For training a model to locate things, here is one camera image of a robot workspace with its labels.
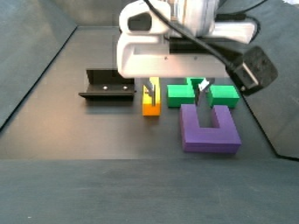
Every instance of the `green block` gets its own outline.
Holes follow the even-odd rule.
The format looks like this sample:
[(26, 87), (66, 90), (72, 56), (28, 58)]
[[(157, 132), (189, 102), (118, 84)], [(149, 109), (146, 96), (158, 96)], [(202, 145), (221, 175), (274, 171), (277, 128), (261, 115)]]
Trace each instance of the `green block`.
[(195, 94), (190, 85), (167, 85), (167, 101), (170, 108), (179, 108), (182, 104), (194, 104)]
[(211, 85), (207, 97), (211, 107), (227, 105), (230, 108), (235, 108), (239, 102), (239, 93), (234, 86)]
[(205, 78), (201, 77), (189, 77), (186, 78), (186, 84), (193, 86), (193, 89), (195, 90), (199, 86), (199, 84), (203, 82)]

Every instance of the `toy block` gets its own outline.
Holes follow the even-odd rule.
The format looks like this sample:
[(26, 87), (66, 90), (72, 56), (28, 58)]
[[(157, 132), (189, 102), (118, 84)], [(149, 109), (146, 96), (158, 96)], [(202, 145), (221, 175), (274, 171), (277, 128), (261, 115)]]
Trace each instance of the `toy block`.
[(167, 86), (169, 107), (179, 108), (182, 104), (193, 104), (195, 93), (189, 85), (169, 85)]
[(234, 86), (217, 86), (210, 87), (207, 93), (210, 106), (226, 105), (235, 108), (239, 102), (239, 93)]
[(202, 128), (197, 106), (182, 105), (182, 146), (189, 152), (237, 153), (241, 146), (238, 129), (227, 106), (214, 106), (213, 128)]
[(205, 78), (199, 78), (199, 77), (189, 77), (186, 78), (186, 84), (193, 86), (193, 90), (195, 90), (199, 86), (199, 84), (202, 84)]
[(162, 114), (162, 89), (159, 78), (153, 77), (150, 81), (155, 85), (155, 106), (153, 105), (153, 97), (147, 93), (145, 87), (143, 94), (143, 116), (159, 116)]

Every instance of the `yellow block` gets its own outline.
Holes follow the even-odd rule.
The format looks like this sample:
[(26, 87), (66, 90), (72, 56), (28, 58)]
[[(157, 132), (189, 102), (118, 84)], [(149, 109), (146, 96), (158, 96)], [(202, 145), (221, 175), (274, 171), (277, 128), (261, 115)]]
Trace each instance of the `yellow block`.
[(153, 106), (153, 97), (146, 92), (143, 95), (143, 116), (159, 116), (162, 114), (162, 90), (161, 81), (158, 77), (150, 78), (150, 81), (155, 85), (155, 106)]

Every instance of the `purple u-shaped block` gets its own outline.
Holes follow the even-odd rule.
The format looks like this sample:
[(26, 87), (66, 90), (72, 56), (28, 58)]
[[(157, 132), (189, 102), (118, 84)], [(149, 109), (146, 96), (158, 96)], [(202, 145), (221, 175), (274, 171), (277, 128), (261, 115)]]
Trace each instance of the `purple u-shaped block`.
[(189, 152), (237, 153), (239, 132), (227, 106), (214, 106), (213, 127), (202, 128), (194, 104), (183, 104), (181, 111), (182, 145)]

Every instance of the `gray wall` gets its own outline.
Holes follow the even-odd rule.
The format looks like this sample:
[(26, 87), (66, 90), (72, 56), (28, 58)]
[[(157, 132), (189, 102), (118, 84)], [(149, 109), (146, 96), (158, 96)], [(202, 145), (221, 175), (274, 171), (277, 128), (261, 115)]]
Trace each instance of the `gray wall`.
[(76, 24), (48, 0), (0, 0), (0, 128)]
[(78, 25), (118, 26), (126, 5), (135, 0), (52, 0)]

